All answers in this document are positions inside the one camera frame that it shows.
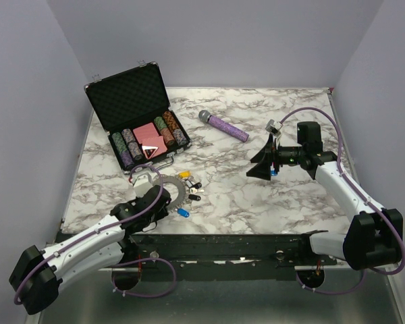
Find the yellow key tag upper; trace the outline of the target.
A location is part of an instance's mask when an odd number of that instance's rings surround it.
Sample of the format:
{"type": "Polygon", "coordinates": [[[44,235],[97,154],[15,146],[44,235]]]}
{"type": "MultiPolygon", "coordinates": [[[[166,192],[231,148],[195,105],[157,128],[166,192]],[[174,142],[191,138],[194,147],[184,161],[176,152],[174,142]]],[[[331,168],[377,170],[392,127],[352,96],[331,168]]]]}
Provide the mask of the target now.
{"type": "Polygon", "coordinates": [[[188,177],[190,177],[191,176],[191,172],[190,171],[183,171],[183,172],[180,172],[179,174],[178,174],[178,177],[179,178],[188,178],[188,177]]]}

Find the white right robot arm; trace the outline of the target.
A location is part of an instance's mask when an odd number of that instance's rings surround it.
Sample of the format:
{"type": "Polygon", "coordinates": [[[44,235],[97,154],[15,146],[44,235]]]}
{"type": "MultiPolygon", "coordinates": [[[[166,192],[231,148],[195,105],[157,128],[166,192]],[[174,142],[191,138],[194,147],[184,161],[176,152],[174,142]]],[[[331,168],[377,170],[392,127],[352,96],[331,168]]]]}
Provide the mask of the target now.
{"type": "Polygon", "coordinates": [[[350,221],[346,234],[315,231],[305,235],[297,247],[298,259],[307,265],[322,254],[346,261],[354,270],[376,269],[402,260],[403,217],[397,209],[386,209],[372,199],[347,172],[332,151],[324,151],[317,122],[297,125],[297,146],[279,144],[282,125],[270,120],[269,138],[250,160],[247,176],[270,180],[280,168],[300,166],[336,201],[350,221]]]}

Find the round metal key ring disc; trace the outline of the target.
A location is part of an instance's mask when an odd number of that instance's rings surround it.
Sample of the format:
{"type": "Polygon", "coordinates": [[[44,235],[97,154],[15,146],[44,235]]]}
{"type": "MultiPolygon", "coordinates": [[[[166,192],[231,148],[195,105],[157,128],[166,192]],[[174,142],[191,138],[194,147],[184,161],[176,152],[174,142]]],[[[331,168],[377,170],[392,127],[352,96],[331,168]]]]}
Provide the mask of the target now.
{"type": "Polygon", "coordinates": [[[199,189],[191,188],[191,185],[197,183],[193,176],[189,178],[179,178],[178,175],[157,175],[153,179],[153,185],[161,185],[163,181],[163,188],[167,190],[168,187],[175,187],[175,194],[171,194],[171,202],[167,207],[168,211],[175,211],[181,208],[191,200],[188,198],[189,194],[196,194],[199,189]]]}

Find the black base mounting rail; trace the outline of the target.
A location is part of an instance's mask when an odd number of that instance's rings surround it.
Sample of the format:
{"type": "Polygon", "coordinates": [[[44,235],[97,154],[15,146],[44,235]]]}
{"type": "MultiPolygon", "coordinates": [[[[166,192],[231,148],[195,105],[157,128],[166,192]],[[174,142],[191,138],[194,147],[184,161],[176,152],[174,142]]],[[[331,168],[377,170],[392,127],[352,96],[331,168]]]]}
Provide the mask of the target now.
{"type": "Polygon", "coordinates": [[[139,281],[290,281],[296,270],[336,265],[311,252],[304,234],[136,234],[112,278],[127,287],[139,281]]]}

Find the black key tag lower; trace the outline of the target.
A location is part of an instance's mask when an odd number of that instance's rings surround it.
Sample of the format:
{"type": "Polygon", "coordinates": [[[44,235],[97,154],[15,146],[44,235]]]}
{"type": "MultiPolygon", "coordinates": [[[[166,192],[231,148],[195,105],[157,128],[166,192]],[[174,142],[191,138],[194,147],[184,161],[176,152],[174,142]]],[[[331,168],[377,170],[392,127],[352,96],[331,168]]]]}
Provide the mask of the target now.
{"type": "Polygon", "coordinates": [[[196,194],[189,194],[189,195],[188,195],[188,198],[189,198],[190,200],[194,200],[194,201],[200,201],[200,200],[201,200],[201,196],[196,195],[196,194]]]}

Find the black key tag upper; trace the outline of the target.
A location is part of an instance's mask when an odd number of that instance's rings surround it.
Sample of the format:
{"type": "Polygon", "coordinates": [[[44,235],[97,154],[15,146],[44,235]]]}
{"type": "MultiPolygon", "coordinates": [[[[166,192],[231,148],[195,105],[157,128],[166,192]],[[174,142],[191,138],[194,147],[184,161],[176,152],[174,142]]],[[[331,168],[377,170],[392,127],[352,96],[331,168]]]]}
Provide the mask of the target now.
{"type": "Polygon", "coordinates": [[[191,188],[200,189],[201,187],[202,187],[202,184],[200,182],[197,182],[197,183],[191,185],[191,188]]]}

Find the purple glitter microphone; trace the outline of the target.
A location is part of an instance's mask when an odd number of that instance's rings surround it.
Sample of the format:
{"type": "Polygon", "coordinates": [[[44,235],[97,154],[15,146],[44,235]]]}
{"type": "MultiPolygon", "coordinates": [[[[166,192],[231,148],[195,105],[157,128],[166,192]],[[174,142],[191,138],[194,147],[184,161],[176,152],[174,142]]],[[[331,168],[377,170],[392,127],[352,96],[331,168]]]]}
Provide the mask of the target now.
{"type": "Polygon", "coordinates": [[[246,142],[248,140],[248,133],[212,115],[207,110],[201,110],[198,113],[198,118],[203,123],[209,124],[214,128],[234,137],[235,139],[240,140],[241,142],[246,142]]]}

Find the black poker chip case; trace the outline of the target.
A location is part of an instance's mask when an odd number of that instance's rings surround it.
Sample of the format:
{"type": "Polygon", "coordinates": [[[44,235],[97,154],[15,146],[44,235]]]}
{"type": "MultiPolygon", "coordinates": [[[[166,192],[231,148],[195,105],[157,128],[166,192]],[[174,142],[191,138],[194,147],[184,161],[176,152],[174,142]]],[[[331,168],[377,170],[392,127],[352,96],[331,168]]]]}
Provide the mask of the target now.
{"type": "Polygon", "coordinates": [[[91,82],[84,92],[107,134],[113,154],[124,173],[146,163],[157,163],[188,150],[191,139],[171,104],[154,61],[91,82]],[[147,159],[133,129],[153,122],[167,152],[147,159]]]}

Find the black key tag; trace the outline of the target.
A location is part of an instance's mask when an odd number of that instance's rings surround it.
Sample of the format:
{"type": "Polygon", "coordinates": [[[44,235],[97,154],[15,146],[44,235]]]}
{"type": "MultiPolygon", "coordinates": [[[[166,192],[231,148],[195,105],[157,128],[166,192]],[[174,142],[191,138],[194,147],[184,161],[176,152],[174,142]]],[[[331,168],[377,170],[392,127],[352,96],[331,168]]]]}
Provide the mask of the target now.
{"type": "Polygon", "coordinates": [[[202,184],[200,182],[197,182],[197,183],[191,185],[191,188],[200,189],[201,187],[202,187],[202,184]]]}
{"type": "Polygon", "coordinates": [[[196,194],[189,194],[189,195],[188,195],[188,198],[189,198],[190,200],[194,200],[194,201],[200,201],[200,200],[201,200],[201,196],[196,195],[196,194]]]}

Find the all in triangle button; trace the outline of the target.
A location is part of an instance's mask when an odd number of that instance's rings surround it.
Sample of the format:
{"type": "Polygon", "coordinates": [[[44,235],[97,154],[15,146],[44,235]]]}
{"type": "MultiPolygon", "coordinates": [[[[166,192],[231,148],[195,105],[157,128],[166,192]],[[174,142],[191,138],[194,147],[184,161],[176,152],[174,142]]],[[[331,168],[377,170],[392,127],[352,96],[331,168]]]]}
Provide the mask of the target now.
{"type": "Polygon", "coordinates": [[[144,153],[147,159],[152,159],[154,154],[158,151],[159,147],[157,146],[150,146],[150,145],[142,145],[142,152],[144,153]]]}

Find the blue key tag on disc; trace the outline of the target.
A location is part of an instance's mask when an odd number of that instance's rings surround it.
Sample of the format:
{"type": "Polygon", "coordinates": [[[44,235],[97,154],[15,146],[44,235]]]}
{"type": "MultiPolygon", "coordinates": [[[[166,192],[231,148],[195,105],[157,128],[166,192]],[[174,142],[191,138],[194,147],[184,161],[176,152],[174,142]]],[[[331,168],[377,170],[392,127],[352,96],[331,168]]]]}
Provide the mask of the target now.
{"type": "Polygon", "coordinates": [[[185,218],[188,218],[190,216],[190,213],[187,210],[182,209],[182,208],[178,209],[177,213],[185,218]]]}

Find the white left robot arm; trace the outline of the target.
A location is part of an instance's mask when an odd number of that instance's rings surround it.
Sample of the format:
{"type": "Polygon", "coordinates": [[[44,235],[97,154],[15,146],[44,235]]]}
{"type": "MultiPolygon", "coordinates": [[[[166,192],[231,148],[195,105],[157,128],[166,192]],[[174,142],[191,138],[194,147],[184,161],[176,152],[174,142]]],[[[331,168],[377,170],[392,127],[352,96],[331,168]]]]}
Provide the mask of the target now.
{"type": "Polygon", "coordinates": [[[50,306],[65,287],[92,271],[140,266],[145,259],[131,236],[166,217],[170,202],[170,193],[155,185],[61,243],[44,249],[28,247],[9,277],[14,304],[34,315],[50,306]]]}

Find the red playing card deck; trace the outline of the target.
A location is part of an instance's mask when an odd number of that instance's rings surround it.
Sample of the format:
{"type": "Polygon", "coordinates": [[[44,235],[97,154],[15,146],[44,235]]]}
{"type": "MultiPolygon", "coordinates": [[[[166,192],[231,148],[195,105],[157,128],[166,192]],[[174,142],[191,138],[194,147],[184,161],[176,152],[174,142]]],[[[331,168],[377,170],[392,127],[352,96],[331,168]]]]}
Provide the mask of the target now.
{"type": "Polygon", "coordinates": [[[150,145],[159,147],[153,157],[157,157],[167,152],[163,137],[158,133],[153,122],[133,129],[133,133],[138,143],[142,145],[150,145]]]}

